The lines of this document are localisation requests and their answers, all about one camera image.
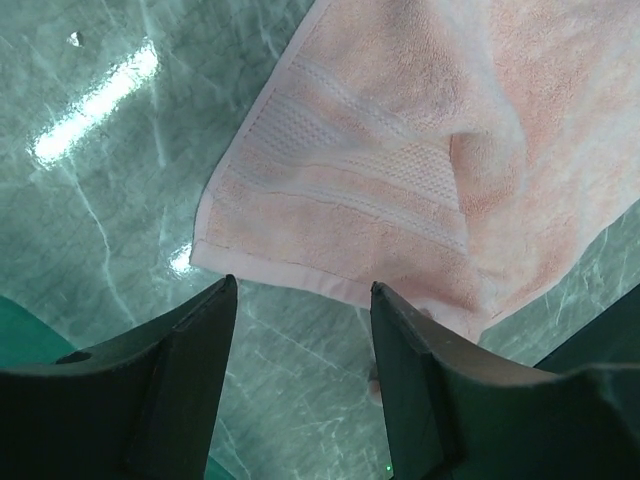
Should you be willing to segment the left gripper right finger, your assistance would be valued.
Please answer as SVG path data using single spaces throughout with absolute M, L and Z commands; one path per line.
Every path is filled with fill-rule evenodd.
M 397 479 L 635 479 L 639 369 L 527 367 L 468 341 L 389 286 L 371 325 Z

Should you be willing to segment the pink towel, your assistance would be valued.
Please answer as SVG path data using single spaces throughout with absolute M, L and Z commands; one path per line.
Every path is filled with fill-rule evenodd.
M 635 1 L 317 1 L 209 180 L 194 266 L 477 341 L 639 198 Z

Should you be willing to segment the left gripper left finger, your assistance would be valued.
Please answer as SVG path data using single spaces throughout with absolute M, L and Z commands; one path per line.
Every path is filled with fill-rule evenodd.
M 226 276 L 49 364 L 1 372 L 5 479 L 202 479 L 237 315 Z

